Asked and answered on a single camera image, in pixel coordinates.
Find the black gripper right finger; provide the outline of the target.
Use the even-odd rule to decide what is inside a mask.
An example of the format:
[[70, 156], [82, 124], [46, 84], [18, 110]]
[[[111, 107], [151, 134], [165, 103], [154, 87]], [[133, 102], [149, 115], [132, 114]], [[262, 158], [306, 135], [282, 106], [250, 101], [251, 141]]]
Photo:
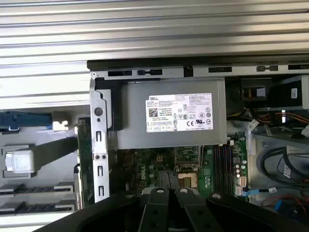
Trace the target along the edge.
[[304, 232], [306, 226], [238, 198], [213, 193], [202, 197], [194, 188], [181, 186], [176, 172], [169, 173], [169, 186], [179, 212], [191, 232]]

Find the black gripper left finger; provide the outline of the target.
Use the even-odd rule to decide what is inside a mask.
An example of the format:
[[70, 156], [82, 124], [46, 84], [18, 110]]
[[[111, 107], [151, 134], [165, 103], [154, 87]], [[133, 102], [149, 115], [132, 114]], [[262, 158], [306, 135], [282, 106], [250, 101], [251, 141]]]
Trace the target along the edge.
[[119, 192], [38, 229], [40, 232], [166, 232], [169, 214], [169, 171], [159, 185], [139, 197]]

